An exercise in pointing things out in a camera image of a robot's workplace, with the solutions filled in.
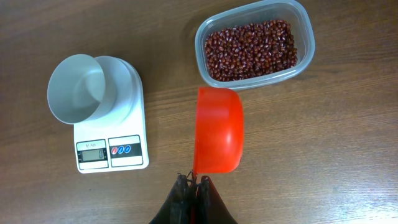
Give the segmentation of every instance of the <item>red bean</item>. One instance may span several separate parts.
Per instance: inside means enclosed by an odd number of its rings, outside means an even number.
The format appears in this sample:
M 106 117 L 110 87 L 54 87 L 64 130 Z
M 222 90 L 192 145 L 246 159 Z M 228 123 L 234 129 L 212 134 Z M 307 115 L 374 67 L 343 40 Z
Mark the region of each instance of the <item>red bean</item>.
M 214 32 L 204 47 L 210 76 L 222 82 L 271 74 L 297 63 L 290 24 L 283 20 Z

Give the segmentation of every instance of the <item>orange plastic cup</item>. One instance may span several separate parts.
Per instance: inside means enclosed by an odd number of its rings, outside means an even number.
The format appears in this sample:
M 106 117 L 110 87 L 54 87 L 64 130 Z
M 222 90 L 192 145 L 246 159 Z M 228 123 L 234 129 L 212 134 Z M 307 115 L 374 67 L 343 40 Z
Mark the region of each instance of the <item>orange plastic cup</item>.
M 243 107 L 236 92 L 199 88 L 193 173 L 235 170 L 243 154 Z

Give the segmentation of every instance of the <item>blue button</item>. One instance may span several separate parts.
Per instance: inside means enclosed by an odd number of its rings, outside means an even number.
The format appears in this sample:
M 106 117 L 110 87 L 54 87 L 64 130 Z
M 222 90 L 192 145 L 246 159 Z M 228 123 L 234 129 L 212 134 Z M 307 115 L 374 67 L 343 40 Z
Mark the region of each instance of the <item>blue button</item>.
M 130 151 L 131 151 L 131 146 L 126 146 L 126 148 L 124 148 L 125 153 L 129 153 Z
M 123 150 L 124 150 L 124 147 L 123 147 L 123 146 L 119 146 L 118 153 L 119 153 L 119 154 L 122 154 L 122 153 L 123 153 Z

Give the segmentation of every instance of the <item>wooden surface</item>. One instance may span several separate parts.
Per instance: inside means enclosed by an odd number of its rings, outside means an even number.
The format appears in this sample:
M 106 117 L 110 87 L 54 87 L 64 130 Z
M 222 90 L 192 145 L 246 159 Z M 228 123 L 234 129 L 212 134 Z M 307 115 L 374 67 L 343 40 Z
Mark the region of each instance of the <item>wooden surface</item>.
M 198 26 L 249 2 L 2 0 L 0 223 L 148 223 L 176 173 L 192 167 L 205 85 Z M 239 92 L 244 155 L 211 177 L 238 223 L 398 223 L 398 3 L 300 2 L 317 43 L 312 63 Z M 73 127 L 46 99 L 54 68 L 78 53 L 139 71 L 148 168 L 78 173 Z

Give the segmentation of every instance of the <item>white digital scale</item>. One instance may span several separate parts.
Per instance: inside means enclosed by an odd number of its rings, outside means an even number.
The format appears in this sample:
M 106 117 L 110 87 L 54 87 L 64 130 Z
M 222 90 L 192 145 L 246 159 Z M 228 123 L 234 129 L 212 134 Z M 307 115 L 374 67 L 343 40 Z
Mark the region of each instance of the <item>white digital scale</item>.
M 73 125 L 77 169 L 81 173 L 143 169 L 148 166 L 142 82 L 133 66 L 115 57 L 95 60 L 116 87 L 104 116 Z

